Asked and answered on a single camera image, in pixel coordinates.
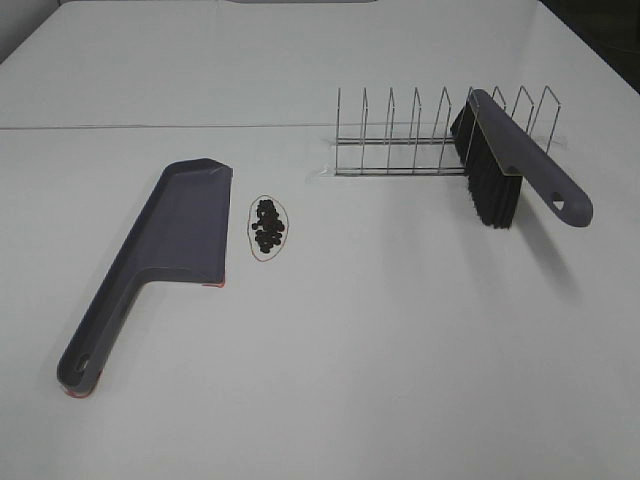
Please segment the grey plastic dustpan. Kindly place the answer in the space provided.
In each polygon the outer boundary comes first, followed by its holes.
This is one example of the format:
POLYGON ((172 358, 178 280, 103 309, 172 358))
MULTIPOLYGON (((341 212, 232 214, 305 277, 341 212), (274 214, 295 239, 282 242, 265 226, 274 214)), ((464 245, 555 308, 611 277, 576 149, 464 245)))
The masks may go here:
POLYGON ((163 170, 59 360, 69 396, 92 393, 144 285, 224 285, 232 177, 209 158, 163 170))

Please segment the grey hand brush black bristles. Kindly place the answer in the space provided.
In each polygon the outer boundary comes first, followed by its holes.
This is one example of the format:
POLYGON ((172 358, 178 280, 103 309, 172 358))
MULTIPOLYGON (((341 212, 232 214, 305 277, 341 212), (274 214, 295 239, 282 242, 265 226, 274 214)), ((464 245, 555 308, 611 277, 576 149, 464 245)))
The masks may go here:
POLYGON ((450 128, 477 215, 496 229, 511 227, 527 181, 565 224, 593 218, 586 192, 482 89, 473 89, 450 128))

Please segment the pile of dark coffee beans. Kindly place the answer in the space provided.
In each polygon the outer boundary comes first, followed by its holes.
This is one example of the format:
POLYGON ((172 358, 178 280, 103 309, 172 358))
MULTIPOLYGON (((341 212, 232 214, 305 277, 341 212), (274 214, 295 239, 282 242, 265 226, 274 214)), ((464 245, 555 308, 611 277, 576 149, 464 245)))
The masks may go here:
POLYGON ((253 207, 249 233, 262 255, 271 254, 284 244, 287 233, 284 210, 270 197, 262 197, 253 207))

